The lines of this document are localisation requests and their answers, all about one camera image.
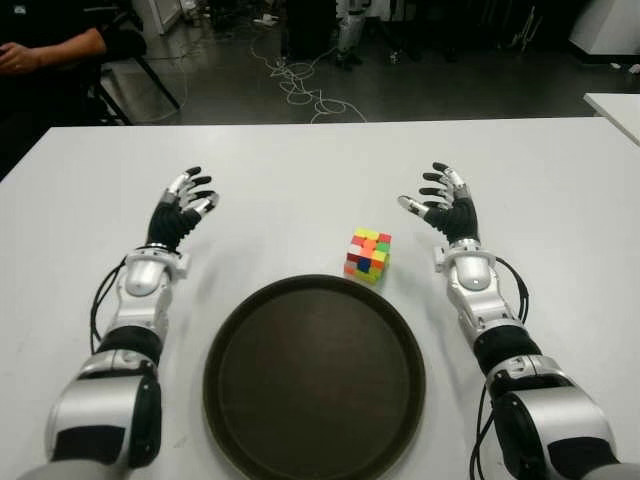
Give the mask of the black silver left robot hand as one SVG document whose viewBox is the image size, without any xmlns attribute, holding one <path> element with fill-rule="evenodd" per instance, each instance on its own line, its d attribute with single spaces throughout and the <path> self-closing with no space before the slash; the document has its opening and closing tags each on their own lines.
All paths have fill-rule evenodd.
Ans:
<svg viewBox="0 0 640 480">
<path fill-rule="evenodd" d="M 201 171 L 200 167 L 192 167 L 181 172 L 163 191 L 149 221 L 146 245 L 176 251 L 181 241 L 216 208 L 219 195 L 214 190 L 198 190 L 212 181 Z"/>
</svg>

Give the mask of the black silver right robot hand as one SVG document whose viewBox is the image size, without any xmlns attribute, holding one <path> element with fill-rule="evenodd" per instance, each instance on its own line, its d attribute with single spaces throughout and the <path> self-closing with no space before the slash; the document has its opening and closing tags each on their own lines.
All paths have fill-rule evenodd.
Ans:
<svg viewBox="0 0 640 480">
<path fill-rule="evenodd" d="M 422 187 L 419 193 L 434 197 L 434 200 L 419 202 L 408 195 L 400 195 L 399 205 L 442 233 L 450 244 L 460 240 L 479 242 L 475 204 L 462 176 L 454 168 L 434 162 L 432 171 L 425 172 L 422 177 L 434 186 Z"/>
</svg>

